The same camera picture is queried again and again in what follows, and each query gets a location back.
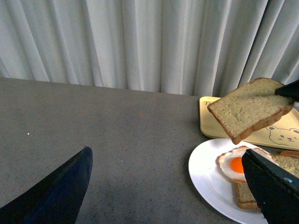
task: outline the egg white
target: egg white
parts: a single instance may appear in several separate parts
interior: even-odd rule
[[[246,178],[245,178],[245,174],[240,174],[237,173],[235,171],[233,171],[231,169],[231,167],[229,166],[229,162],[236,157],[242,157],[245,153],[245,151],[249,149],[247,146],[240,146],[236,149],[233,149],[229,152],[223,153],[218,157],[218,162],[220,165],[221,170],[223,171],[223,173],[229,177],[232,181],[234,182],[242,182],[242,183],[246,183]],[[260,149],[260,148],[253,148],[252,150],[254,150],[255,152],[259,153],[260,155],[262,155],[263,157],[265,157],[266,159],[270,160],[271,162],[275,163],[276,165],[278,165],[270,156],[270,154],[268,154],[266,151]]]

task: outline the egg yolk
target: egg yolk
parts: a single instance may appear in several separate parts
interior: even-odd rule
[[[235,157],[233,158],[230,162],[229,162],[229,167],[239,173],[239,174],[243,174],[244,170],[243,170],[243,165],[242,165],[242,157]]]

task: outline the fried egg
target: fried egg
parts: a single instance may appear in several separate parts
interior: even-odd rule
[[[242,165],[242,156],[245,151],[249,149],[246,146],[240,146],[232,151],[221,154],[218,157],[218,162],[223,173],[234,182],[246,183],[246,178]],[[260,148],[253,148],[255,152],[259,153],[266,159],[278,165],[266,151]]]

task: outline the yellow tray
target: yellow tray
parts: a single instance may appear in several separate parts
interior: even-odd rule
[[[216,97],[199,99],[200,130],[210,138],[228,138],[222,126],[209,112],[207,106],[218,100]],[[244,141],[261,145],[299,151],[299,112],[292,109],[273,125],[253,132]]]

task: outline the bread crust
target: bread crust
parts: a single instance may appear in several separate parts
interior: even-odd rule
[[[254,82],[256,82],[260,79],[270,79],[270,78],[257,78],[254,81],[250,82],[249,84],[253,84]],[[243,139],[249,137],[253,132],[274,124],[275,122],[280,120],[283,115],[286,115],[288,112],[290,112],[294,106],[294,101],[293,101],[292,103],[285,105],[282,108],[279,108],[279,110],[276,113],[272,114],[271,116],[269,116],[265,119],[259,120],[258,122],[256,122],[255,124],[253,124],[252,126],[247,128],[246,130],[241,132],[238,136],[233,136],[233,134],[230,132],[230,130],[225,128],[225,126],[224,126],[223,122],[221,121],[221,119],[219,118],[219,116],[216,113],[214,113],[213,110],[211,110],[211,106],[217,105],[217,101],[218,100],[216,100],[215,102],[208,105],[207,109],[209,110],[209,112],[211,112],[211,114],[213,114],[215,119],[220,123],[220,125],[223,127],[225,133],[229,136],[229,138],[232,140],[232,142],[235,145],[239,144]]]

